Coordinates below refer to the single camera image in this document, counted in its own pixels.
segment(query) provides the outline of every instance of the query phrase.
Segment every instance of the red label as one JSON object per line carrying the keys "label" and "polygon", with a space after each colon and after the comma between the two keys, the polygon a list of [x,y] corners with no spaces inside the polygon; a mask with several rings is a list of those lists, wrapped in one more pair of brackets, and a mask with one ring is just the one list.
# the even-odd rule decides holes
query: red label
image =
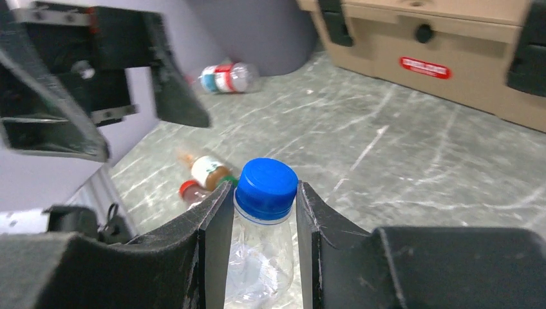
{"label": "red label", "polygon": [[214,72],[215,73],[224,73],[224,79],[225,79],[226,86],[231,91],[237,92],[235,90],[235,87],[233,86],[233,80],[231,80],[231,75],[229,74],[231,69],[233,69],[234,65],[235,65],[235,63],[221,64],[219,66],[216,66],[216,68],[214,69]]}
{"label": "red label", "polygon": [[436,77],[437,79],[451,78],[451,70],[449,68],[435,63],[424,62],[408,57],[401,57],[400,66],[406,70]]}
{"label": "red label", "polygon": [[221,64],[219,66],[216,66],[214,69],[215,73],[229,73],[231,71],[231,68],[233,68],[233,64]]}
{"label": "red label", "polygon": [[95,8],[88,8],[86,13],[89,15],[89,31],[91,34],[97,34],[99,32],[99,23],[97,22],[97,15],[95,14]]}

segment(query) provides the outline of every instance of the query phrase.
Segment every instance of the red bottle label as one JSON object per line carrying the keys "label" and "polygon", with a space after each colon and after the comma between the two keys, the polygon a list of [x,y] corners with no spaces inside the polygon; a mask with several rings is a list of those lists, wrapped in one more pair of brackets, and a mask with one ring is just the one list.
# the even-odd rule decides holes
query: red bottle label
{"label": "red bottle label", "polygon": [[400,66],[406,70],[436,77],[437,79],[450,79],[451,70],[439,64],[425,62],[409,57],[400,58]]}
{"label": "red bottle label", "polygon": [[225,84],[228,89],[228,91],[224,92],[237,92],[235,87],[233,87],[233,80],[231,80],[231,75],[229,74],[234,65],[235,63],[221,64],[214,69],[215,74],[221,74],[222,84]]}

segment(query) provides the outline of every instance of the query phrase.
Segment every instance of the red bottle cap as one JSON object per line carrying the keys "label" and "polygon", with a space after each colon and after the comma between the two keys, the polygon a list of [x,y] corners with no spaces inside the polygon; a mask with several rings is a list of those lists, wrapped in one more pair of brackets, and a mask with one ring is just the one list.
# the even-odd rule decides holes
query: red bottle cap
{"label": "red bottle cap", "polygon": [[178,193],[180,193],[180,196],[182,197],[182,195],[184,194],[184,191],[186,191],[187,188],[191,187],[192,185],[199,185],[199,183],[197,182],[197,180],[193,180],[193,179],[184,182],[180,186],[180,190],[178,191]]}

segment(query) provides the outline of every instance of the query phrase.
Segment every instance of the gray cylinder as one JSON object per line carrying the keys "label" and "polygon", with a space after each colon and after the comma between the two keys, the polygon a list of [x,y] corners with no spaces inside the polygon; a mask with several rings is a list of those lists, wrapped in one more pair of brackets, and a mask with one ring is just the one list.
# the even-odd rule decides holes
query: gray cylinder
{"label": "gray cylinder", "polygon": [[317,32],[296,0],[188,0],[203,25],[233,61],[261,76],[284,75],[309,59]]}

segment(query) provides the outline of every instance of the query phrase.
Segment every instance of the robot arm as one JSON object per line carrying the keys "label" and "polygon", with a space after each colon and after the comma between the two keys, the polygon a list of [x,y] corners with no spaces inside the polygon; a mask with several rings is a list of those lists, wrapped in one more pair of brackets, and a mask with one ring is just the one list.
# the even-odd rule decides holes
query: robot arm
{"label": "robot arm", "polygon": [[34,2],[0,7],[0,135],[29,155],[106,162],[97,130],[136,113],[125,69],[151,67],[158,118],[209,127],[160,14]]}
{"label": "robot arm", "polygon": [[223,308],[233,211],[224,183],[129,243],[94,241],[90,229],[0,235],[0,308]]}

